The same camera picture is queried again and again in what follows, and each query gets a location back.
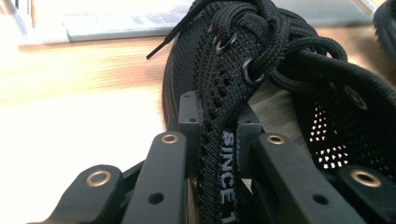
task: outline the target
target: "black sneaker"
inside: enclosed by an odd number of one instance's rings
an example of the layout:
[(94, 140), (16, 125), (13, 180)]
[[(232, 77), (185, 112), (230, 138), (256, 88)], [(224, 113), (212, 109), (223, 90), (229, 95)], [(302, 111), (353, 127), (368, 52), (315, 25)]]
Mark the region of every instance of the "black sneaker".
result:
[[(163, 113), (171, 124), (181, 95), (198, 92), (203, 109), (200, 223), (253, 222), (241, 215), (242, 190), (235, 184), (237, 119), (249, 100), (265, 131), (281, 132), (307, 148), (329, 179), (341, 167), (357, 164), (394, 183), (395, 91), (348, 63), (339, 44), (319, 37), (301, 17), (267, 0), (198, 0), (148, 58), (176, 36), (164, 74)], [(285, 114), (291, 121), (279, 118)], [(293, 118), (297, 128), (287, 126)], [(232, 176), (224, 183), (221, 147), (226, 140), (233, 140), (234, 150)], [(224, 187), (231, 189), (225, 194)]]
[(388, 0), (375, 12), (378, 41), (396, 66), (396, 1)]

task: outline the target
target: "shoelace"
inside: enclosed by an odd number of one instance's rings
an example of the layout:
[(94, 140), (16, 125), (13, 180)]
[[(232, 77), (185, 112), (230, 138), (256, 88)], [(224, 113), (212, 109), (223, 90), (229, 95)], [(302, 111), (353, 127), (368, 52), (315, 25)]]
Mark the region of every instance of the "shoelace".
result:
[[(202, 0), (199, 2), (186, 17), (175, 26), (169, 35), (166, 36), (161, 45), (147, 56), (147, 59), (151, 58), (166, 44), (170, 43), (189, 22), (207, 7), (207, 5), (213, 2), (230, 2), (230, 0)], [(264, 22), (268, 22), (274, 27), (274, 35), (270, 47), (258, 58), (248, 59), (243, 66), (244, 80), (248, 85), (252, 87), (259, 86), (269, 77), (277, 86), (287, 91), (312, 91), (314, 88), (312, 83), (292, 80), (277, 71), (279, 63), (284, 59), (285, 55), (297, 50), (308, 49), (322, 55), (329, 53), (334, 59), (347, 60), (347, 54), (337, 42), (330, 38), (318, 36), (315, 29), (306, 23), (299, 15), (286, 9), (277, 8), (268, 0), (247, 0), (242, 2), (250, 2), (257, 6), (259, 10), (258, 13), (262, 16)], [(233, 12), (225, 15), (225, 23), (219, 27), (220, 40), (232, 36), (232, 34), (230, 34), (232, 20), (236, 18), (238, 14), (244, 13), (245, 10), (245, 8), (235, 7)]]
[[(213, 2), (210, 0), (199, 2), (147, 58), (152, 57), (163, 46), (172, 41), (190, 21)], [(252, 3), (254, 6), (251, 4), (230, 4), (227, 8), (220, 10), (213, 18), (209, 32), (218, 34), (214, 42), (218, 43), (217, 49), (221, 54), (237, 38), (237, 34), (233, 32), (233, 25), (244, 13), (255, 13), (262, 17), (262, 21), (258, 21), (258, 25), (249, 30), (256, 36), (262, 34), (260, 24), (270, 24), (273, 34), (270, 43), (265, 44), (268, 47), (258, 57), (246, 59), (242, 66), (242, 76), (247, 85), (257, 88), (265, 79), (270, 78), (277, 86), (288, 91), (311, 91), (314, 88), (313, 83), (291, 79), (278, 71), (282, 60), (288, 54), (304, 49), (322, 55), (329, 53), (334, 59), (344, 61), (347, 59), (346, 53), (338, 43), (328, 38), (319, 37), (315, 29), (300, 16), (275, 7), (271, 1), (251, 0), (246, 2)], [(207, 223), (212, 223), (210, 220), (216, 219), (219, 220), (215, 217), (205, 216), (205, 220), (209, 220)]]

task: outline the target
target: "metal eyelet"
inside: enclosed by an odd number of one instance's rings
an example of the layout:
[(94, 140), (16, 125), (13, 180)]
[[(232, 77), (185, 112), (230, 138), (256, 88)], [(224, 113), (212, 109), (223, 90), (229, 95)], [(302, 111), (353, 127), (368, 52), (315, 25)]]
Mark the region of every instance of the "metal eyelet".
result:
[(238, 37), (237, 33), (233, 34), (231, 39), (224, 46), (222, 46), (221, 41), (219, 41), (219, 43), (216, 47), (216, 53), (218, 55), (224, 53), (227, 49), (229, 49), (231, 47), (231, 45), (235, 42), (237, 37)]
[(353, 91), (350, 87), (345, 86), (344, 90), (346, 92), (346, 95), (349, 97), (349, 99), (352, 100), (352, 102), (360, 109), (362, 110), (367, 110), (367, 104), (361, 99), (361, 97), (358, 95), (357, 92)]
[(252, 79), (248, 74), (248, 67), (250, 66), (251, 61), (253, 61), (253, 57), (247, 58), (242, 64), (242, 79), (248, 86), (257, 87), (262, 84), (262, 81), (264, 80), (264, 74), (256, 79)]

